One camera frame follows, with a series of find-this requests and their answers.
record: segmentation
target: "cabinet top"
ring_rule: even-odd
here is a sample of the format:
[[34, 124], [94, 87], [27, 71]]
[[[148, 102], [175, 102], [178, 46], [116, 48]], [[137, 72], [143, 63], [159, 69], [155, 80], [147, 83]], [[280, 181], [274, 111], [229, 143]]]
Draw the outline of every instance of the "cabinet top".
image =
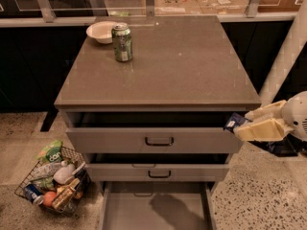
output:
[[126, 22], [133, 59], [87, 38], [56, 108], [238, 107], [260, 99], [215, 16], [103, 17]]

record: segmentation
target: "green can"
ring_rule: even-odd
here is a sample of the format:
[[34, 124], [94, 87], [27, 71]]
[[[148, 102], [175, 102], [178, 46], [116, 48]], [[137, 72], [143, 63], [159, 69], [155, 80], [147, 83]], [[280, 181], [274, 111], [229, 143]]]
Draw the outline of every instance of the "green can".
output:
[[132, 38], [127, 23], [117, 23], [112, 28], [115, 58], [118, 61], [132, 59]]

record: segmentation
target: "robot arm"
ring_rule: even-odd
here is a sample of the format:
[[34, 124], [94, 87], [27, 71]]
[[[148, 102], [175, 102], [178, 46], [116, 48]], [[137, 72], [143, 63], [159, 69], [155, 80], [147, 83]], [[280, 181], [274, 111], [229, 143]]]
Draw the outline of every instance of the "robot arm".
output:
[[251, 122], [233, 129], [242, 141], [281, 141], [289, 133], [307, 141], [307, 91], [287, 102], [280, 101], [250, 111], [245, 117]]

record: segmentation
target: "gray drawer cabinet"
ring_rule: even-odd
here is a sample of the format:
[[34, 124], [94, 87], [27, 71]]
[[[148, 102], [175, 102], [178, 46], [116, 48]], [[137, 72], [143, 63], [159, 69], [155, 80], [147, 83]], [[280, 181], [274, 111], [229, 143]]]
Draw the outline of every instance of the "gray drawer cabinet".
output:
[[110, 19], [133, 59], [87, 38], [55, 102], [104, 194], [99, 229], [215, 229], [210, 195], [242, 145], [223, 127], [259, 97], [216, 17]]

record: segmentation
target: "white bowl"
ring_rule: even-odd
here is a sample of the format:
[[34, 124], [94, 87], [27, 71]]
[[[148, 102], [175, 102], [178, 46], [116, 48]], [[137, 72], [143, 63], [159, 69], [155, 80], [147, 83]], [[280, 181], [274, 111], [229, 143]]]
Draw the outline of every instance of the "white bowl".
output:
[[102, 21], [95, 23], [87, 28], [86, 34], [96, 39], [100, 43], [111, 43], [112, 42], [112, 27], [116, 24], [113, 21]]

